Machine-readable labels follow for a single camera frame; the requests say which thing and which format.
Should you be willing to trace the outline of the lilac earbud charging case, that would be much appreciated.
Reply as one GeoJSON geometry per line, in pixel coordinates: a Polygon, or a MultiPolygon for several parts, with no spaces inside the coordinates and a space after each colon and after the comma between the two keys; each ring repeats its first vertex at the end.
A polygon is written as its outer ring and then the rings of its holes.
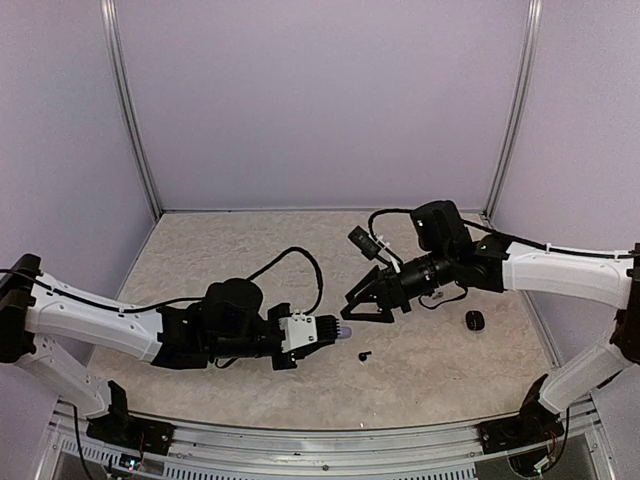
{"type": "Polygon", "coordinates": [[[338,339],[349,339],[352,336],[352,330],[348,326],[340,326],[338,328],[338,339]]]}

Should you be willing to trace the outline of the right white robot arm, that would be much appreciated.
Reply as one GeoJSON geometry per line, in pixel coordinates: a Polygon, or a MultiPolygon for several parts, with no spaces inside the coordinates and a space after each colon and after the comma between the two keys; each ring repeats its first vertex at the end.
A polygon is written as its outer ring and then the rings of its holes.
{"type": "Polygon", "coordinates": [[[535,442],[573,401],[638,363],[638,249],[572,250],[492,229],[475,241],[472,223],[450,200],[429,202],[408,215],[423,256],[407,262],[393,257],[385,268],[373,268],[346,294],[343,319],[391,323],[394,310],[407,313],[412,300],[449,283],[463,290],[558,294],[616,310],[609,335],[530,388],[511,423],[518,442],[535,442]]]}

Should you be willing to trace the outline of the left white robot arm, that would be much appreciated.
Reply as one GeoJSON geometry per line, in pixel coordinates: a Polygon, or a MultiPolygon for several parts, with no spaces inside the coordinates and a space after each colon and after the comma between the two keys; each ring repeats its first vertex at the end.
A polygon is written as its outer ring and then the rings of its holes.
{"type": "Polygon", "coordinates": [[[140,424],[128,412],[124,389],[91,375],[54,337],[168,370],[264,357],[273,369],[287,370],[351,335],[335,316],[295,311],[287,303],[262,316],[262,302],[253,281],[232,278],[211,284],[201,298],[128,305],[73,288],[42,272],[39,257],[25,254],[1,272],[1,361],[30,372],[127,445],[139,436],[140,424]]]}

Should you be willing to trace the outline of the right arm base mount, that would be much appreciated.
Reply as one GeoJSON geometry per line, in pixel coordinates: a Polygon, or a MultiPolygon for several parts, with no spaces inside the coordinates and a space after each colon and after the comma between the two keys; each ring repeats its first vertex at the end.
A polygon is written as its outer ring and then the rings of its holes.
{"type": "Polygon", "coordinates": [[[484,454],[521,448],[565,434],[560,414],[552,413],[540,403],[540,390],[547,377],[544,374],[532,384],[515,415],[477,425],[484,454]]]}

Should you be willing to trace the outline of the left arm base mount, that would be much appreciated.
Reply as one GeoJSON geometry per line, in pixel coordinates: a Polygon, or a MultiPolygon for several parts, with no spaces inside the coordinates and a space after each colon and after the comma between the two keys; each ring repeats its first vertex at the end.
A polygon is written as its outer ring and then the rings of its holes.
{"type": "Polygon", "coordinates": [[[132,415],[128,409],[126,391],[113,380],[109,380],[107,386],[110,393],[107,412],[88,420],[87,435],[141,453],[167,456],[175,426],[132,415]]]}

